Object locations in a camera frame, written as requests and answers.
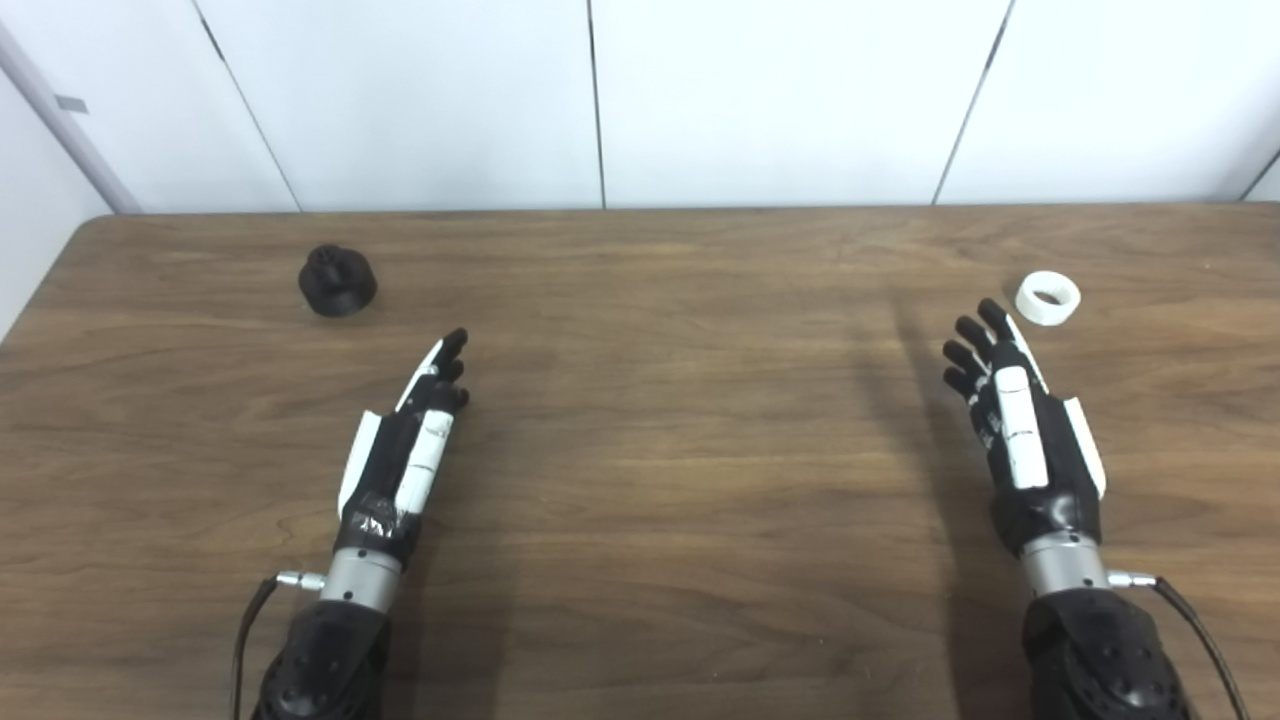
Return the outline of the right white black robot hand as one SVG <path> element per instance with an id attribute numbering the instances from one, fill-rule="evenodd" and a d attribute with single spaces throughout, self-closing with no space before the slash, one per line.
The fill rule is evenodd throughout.
<path id="1" fill-rule="evenodd" d="M 943 343 L 943 382 L 966 404 L 995 497 L 989 514 L 1014 555 L 1046 536 L 1103 539 L 1105 474 L 1076 398 L 1052 395 L 1012 315 L 983 299 Z"/>

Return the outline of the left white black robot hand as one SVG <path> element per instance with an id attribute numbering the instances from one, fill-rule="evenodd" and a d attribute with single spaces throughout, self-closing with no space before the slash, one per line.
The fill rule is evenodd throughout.
<path id="1" fill-rule="evenodd" d="M 410 565 L 456 415 L 470 401 L 460 386 L 467 342 L 462 327 L 439 338 L 392 411 L 362 414 L 342 475 L 335 551 L 383 553 Z"/>

